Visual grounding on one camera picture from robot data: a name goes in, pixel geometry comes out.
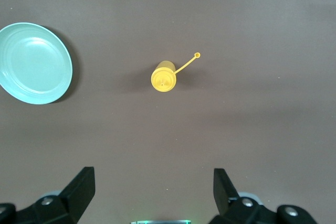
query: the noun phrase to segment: light blue plate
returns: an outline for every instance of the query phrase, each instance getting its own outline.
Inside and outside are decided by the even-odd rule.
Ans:
[[[32,23],[0,30],[0,84],[9,94],[27,103],[51,103],[71,78],[69,52],[51,31]]]

